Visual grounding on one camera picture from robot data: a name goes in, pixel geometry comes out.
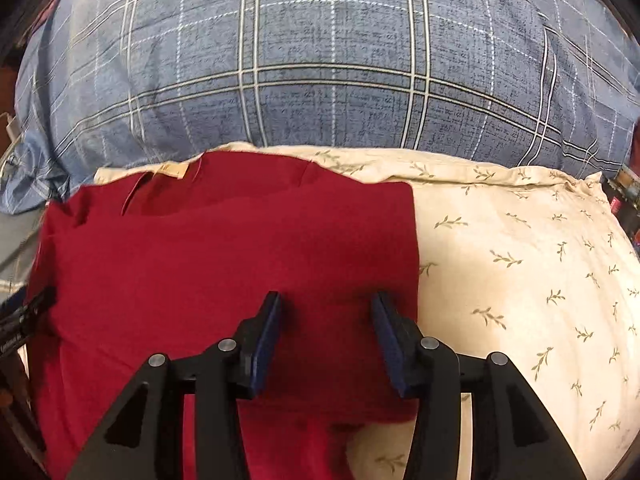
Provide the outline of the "red garment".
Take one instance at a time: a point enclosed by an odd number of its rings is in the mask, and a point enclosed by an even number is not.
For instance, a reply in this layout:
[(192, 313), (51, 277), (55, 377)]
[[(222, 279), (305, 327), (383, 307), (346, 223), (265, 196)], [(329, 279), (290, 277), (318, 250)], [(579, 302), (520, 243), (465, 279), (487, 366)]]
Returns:
[(264, 392), (240, 407), (256, 479), (347, 479), (346, 445), (414, 408), (388, 379), (370, 303), (416, 315), (412, 189), (313, 162), (215, 152), (179, 179), (133, 174), (47, 206), (31, 294), (55, 290), (29, 343), (32, 402), (52, 478), (70, 472), (153, 353), (194, 356), (268, 292), (284, 301)]

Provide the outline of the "cream leaf-print pillow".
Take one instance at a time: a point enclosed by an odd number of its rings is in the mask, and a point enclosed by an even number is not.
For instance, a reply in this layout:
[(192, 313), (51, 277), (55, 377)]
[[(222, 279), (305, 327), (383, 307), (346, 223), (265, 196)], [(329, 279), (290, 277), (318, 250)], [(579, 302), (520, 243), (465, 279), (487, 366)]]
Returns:
[(422, 330), (514, 359), (589, 479), (638, 460), (639, 260), (598, 176), (390, 148), (262, 148), (413, 192)]

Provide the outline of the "blue plaid pillow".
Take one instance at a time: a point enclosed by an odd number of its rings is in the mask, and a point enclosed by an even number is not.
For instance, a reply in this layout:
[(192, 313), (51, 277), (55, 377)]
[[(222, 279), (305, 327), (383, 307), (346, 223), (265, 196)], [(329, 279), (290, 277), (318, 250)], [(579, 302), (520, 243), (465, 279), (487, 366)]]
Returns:
[(14, 110), (6, 214), (236, 141), (581, 178), (630, 159), (639, 46), (602, 0), (54, 0)]

